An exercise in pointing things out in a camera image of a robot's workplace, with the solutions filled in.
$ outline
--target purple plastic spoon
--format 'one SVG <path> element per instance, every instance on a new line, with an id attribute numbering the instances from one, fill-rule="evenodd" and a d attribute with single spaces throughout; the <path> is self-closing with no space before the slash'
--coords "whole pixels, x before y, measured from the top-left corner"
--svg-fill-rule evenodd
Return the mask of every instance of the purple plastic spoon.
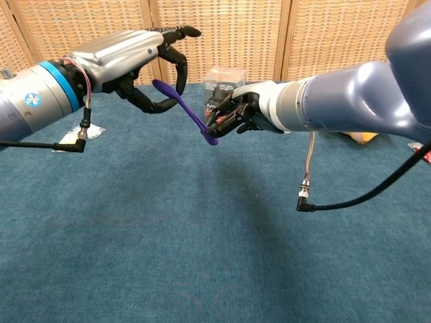
<path id="1" fill-rule="evenodd" d="M 180 94 L 175 91 L 173 87 L 169 86 L 163 81 L 160 81 L 159 79 L 153 80 L 153 85 L 159 92 L 162 92 L 165 96 L 178 101 L 180 106 L 183 107 L 184 111 L 190 116 L 190 118 L 192 118 L 192 120 L 199 127 L 199 129 L 201 129 L 201 134 L 210 145 L 215 146 L 218 144 L 217 138 L 212 138 L 207 134 L 207 127 L 205 126 L 205 124 L 200 121 L 197 115 L 185 104 Z"/>

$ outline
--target black cable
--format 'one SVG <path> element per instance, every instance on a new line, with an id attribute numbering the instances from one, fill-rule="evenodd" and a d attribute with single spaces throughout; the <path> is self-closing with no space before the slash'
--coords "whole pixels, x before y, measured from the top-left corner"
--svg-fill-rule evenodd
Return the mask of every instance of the black cable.
<path id="1" fill-rule="evenodd" d="M 21 141 L 0 141 L 0 147 L 45 148 L 67 151 L 69 153 L 83 153 L 86 141 L 77 139 L 74 144 L 68 143 L 29 143 Z"/>
<path id="2" fill-rule="evenodd" d="M 336 209 L 344 209 L 347 207 L 353 207 L 360 203 L 366 202 L 373 197 L 376 197 L 381 192 L 386 190 L 390 185 L 395 183 L 402 175 L 407 173 L 413 166 L 415 166 L 424 156 L 431 151 L 431 141 L 422 146 L 417 152 L 415 152 L 403 165 L 401 165 L 397 170 L 395 170 L 386 180 L 384 180 L 380 185 L 371 190 L 370 192 L 347 202 L 330 204 L 330 205 L 313 205 L 306 202 L 306 198 L 300 197 L 298 199 L 297 211 L 300 212 L 314 212 L 314 211 L 328 211 Z"/>

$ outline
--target pink wire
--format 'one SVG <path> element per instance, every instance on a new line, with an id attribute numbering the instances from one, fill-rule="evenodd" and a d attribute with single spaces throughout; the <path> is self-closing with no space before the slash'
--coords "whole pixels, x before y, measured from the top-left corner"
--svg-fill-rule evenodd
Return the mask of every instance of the pink wire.
<path id="1" fill-rule="evenodd" d="M 63 56 L 60 58 L 61 60 L 67 61 L 70 64 L 72 64 L 73 66 L 75 66 L 83 75 L 85 81 L 86 81 L 86 85 L 87 85 L 87 100 L 86 100 L 86 108 L 90 108 L 90 102 L 91 102 L 91 97 L 92 97 L 92 84 L 90 83 L 90 79 L 87 76 L 86 71 L 82 68 L 82 66 L 76 62 L 74 59 L 72 59 L 71 57 L 67 57 L 67 56 Z"/>

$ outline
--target logo sticker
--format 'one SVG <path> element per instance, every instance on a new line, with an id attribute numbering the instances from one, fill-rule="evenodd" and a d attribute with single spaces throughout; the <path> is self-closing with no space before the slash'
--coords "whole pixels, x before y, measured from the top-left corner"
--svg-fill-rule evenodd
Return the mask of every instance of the logo sticker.
<path id="1" fill-rule="evenodd" d="M 40 96 L 36 93 L 29 93 L 26 95 L 25 101 L 29 106 L 36 107 L 40 104 Z"/>

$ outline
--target clear plastic box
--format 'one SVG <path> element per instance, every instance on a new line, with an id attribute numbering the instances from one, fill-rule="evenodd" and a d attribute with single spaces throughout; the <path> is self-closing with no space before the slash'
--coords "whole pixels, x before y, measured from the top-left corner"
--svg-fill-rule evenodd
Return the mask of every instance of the clear plastic box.
<path id="1" fill-rule="evenodd" d="M 203 119 L 228 96 L 232 90 L 246 84 L 245 69 L 213 67 L 203 79 Z"/>

